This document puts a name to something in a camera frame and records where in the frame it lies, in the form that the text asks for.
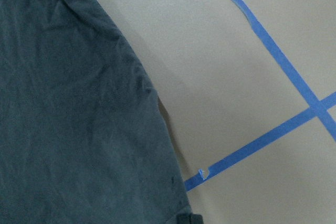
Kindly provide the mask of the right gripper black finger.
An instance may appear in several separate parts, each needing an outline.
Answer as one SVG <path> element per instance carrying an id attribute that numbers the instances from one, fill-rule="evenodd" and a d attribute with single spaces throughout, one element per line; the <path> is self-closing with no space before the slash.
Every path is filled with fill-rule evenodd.
<path id="1" fill-rule="evenodd" d="M 180 214 L 177 216 L 178 224 L 204 224 L 203 216 L 198 214 Z"/>

